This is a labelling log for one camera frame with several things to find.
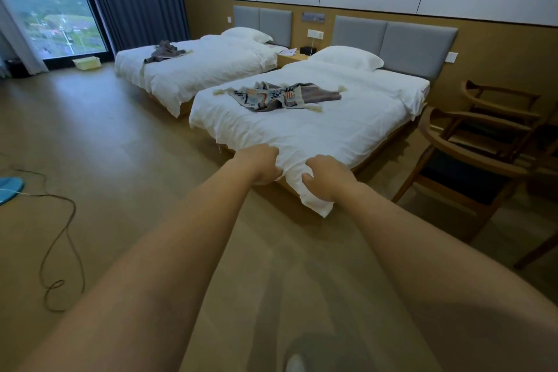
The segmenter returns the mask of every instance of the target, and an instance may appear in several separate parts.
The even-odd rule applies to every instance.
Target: window
[[[92,0],[7,0],[49,68],[95,54],[109,60],[107,36]]]

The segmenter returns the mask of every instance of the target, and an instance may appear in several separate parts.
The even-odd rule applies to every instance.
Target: wooden floor
[[[394,141],[361,175],[391,197],[426,142],[416,131]],[[78,204],[71,232],[87,288],[188,190],[230,154],[187,118],[176,120],[112,65],[23,80],[0,80],[0,175],[10,163],[49,177],[49,190]],[[26,191],[40,180],[24,176]],[[468,213],[413,188],[400,205],[458,235]],[[42,307],[37,271],[69,206],[18,196],[0,206],[0,364],[13,369],[60,316]],[[507,201],[474,246],[511,265],[552,234],[556,203],[527,194]],[[558,301],[558,253],[523,276]],[[66,241],[46,265],[67,284],[58,307],[79,296]],[[351,220],[335,208],[321,219],[278,185],[250,192],[207,292],[182,370],[281,370],[303,353],[316,372],[434,371],[434,358]]]

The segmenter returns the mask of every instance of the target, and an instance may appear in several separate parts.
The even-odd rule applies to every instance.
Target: bed
[[[273,45],[227,35],[206,35],[174,44],[190,54],[144,64],[153,46],[119,51],[115,72],[143,88],[178,117],[189,112],[192,98],[207,87],[270,71],[277,67],[277,53],[291,42],[292,12],[234,6],[235,27],[260,30],[273,37]]]
[[[361,168],[391,136],[420,114],[431,80],[436,79],[457,29],[337,16],[332,45],[377,54],[384,68],[373,72],[309,60],[199,92],[190,125],[202,128],[231,150],[268,143],[279,148],[277,165],[284,181],[305,206],[323,217],[332,203],[316,198],[301,181],[306,159],[331,155],[348,167]],[[325,90],[344,86],[339,101],[322,103],[322,112],[279,109],[252,112],[214,90],[313,82]]]

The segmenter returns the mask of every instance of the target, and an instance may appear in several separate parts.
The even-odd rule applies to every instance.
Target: patterned towel
[[[160,62],[165,59],[178,58],[179,56],[192,53],[193,51],[179,51],[178,47],[171,44],[168,40],[162,40],[151,53],[151,57],[143,59],[143,63]]]
[[[340,86],[339,90],[344,91],[345,88]],[[341,99],[338,91],[327,91],[312,83],[276,86],[262,81],[255,83],[252,88],[241,87],[240,90],[228,88],[227,90],[215,90],[213,94],[224,94],[225,92],[241,106],[254,112],[269,112],[278,108],[310,109],[321,112],[321,106],[311,103]]]

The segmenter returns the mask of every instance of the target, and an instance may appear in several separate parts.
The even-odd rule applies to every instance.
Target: wooden nightstand
[[[306,60],[308,58],[308,55],[300,54],[298,50],[296,51],[296,54],[294,56],[277,55],[277,69],[281,69],[288,63],[298,62],[299,60]]]

